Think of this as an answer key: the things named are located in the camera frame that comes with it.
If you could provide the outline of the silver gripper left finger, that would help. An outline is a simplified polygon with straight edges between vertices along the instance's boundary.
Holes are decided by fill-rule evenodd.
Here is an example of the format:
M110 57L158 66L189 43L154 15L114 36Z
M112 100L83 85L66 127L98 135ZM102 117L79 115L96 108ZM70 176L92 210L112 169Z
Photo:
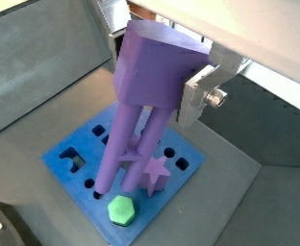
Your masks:
M114 60L118 59L127 23L131 20L127 0L90 0L94 17L107 41Z

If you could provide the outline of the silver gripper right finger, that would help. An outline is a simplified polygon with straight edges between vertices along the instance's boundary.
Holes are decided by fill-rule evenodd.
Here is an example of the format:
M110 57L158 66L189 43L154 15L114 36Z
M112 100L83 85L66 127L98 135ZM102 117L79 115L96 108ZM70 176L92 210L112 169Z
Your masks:
M251 65L251 60L218 43L213 44L210 62L186 81L177 121L189 128L207 106L219 108L227 93L219 88Z

